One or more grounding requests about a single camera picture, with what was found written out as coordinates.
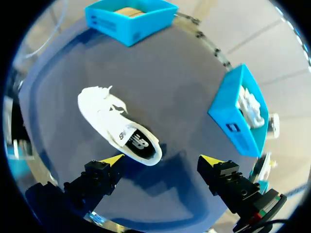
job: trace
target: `white cable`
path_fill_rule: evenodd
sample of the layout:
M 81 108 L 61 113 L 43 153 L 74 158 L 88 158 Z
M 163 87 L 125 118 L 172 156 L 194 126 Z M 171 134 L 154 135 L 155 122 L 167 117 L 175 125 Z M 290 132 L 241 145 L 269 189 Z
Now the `white cable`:
M 55 35 L 56 31 L 58 30 L 58 28 L 60 27 L 60 25 L 62 24 L 63 20 L 64 20 L 64 17 L 65 17 L 65 14 L 66 14 L 66 10 L 67 10 L 67 6 L 68 6 L 68 0 L 64 0 L 64 7 L 63 7 L 63 11 L 62 11 L 62 14 L 61 16 L 59 17 L 59 21 L 57 23 L 57 25 L 55 26 L 53 32 L 51 33 L 50 37 L 47 39 L 46 42 L 44 42 L 44 44 L 38 48 L 36 51 L 32 52 L 32 53 L 29 53 L 29 54 L 26 54 L 25 55 L 25 59 L 27 58 L 30 58 L 34 55 L 36 55 L 44 46 L 46 46 L 46 44 L 51 40 L 51 38 Z

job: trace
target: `white sneaker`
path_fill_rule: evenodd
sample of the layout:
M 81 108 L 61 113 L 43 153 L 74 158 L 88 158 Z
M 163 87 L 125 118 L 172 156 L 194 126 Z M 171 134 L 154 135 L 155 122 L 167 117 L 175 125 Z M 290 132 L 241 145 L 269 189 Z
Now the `white sneaker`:
M 236 103 L 250 129 L 264 125 L 264 118 L 260 116 L 260 103 L 250 94 L 248 89 L 240 86 L 239 97 Z
M 111 88 L 83 89 L 78 95 L 81 114 L 114 148 L 147 166 L 157 164 L 162 157 L 159 140 L 127 118 L 125 103 L 109 93 Z

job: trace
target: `blue box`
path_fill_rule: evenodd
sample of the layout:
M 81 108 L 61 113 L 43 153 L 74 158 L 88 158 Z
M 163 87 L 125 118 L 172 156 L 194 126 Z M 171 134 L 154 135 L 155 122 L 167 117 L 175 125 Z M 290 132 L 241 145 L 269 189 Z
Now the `blue box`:
M 260 115 L 265 121 L 260 128 L 249 129 L 243 115 L 236 107 L 240 85 L 247 88 L 260 103 Z M 268 107 L 253 75 L 245 64 L 225 75 L 208 114 L 222 128 L 240 154 L 261 157 L 268 129 Z
M 116 10 L 132 7 L 145 14 L 128 17 Z M 102 0 L 88 6 L 88 26 L 131 46 L 172 24 L 178 6 L 163 0 Z

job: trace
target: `sneaker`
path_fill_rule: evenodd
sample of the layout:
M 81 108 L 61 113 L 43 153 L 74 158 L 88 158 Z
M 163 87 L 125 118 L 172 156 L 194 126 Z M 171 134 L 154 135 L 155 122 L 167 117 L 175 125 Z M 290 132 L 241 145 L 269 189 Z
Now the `sneaker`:
M 147 166 L 157 164 L 162 157 L 159 140 L 130 119 L 125 103 L 109 93 L 111 87 L 83 89 L 78 95 L 81 114 L 114 148 Z

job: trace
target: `gray table surface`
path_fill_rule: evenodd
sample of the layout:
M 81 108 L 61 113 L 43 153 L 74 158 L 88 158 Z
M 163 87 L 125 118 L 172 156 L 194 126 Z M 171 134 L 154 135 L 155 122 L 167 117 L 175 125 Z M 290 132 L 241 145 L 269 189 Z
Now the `gray table surface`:
M 159 139 L 163 159 L 147 167 L 127 157 L 126 175 L 95 212 L 145 232 L 201 233 L 226 206 L 196 171 L 199 155 L 233 160 L 245 175 L 254 163 L 207 114 L 225 73 L 201 39 L 179 26 L 128 48 L 81 19 L 40 55 L 20 105 L 32 142 L 62 188 L 90 160 L 119 154 L 77 105 L 83 88 L 113 85 L 111 93 Z

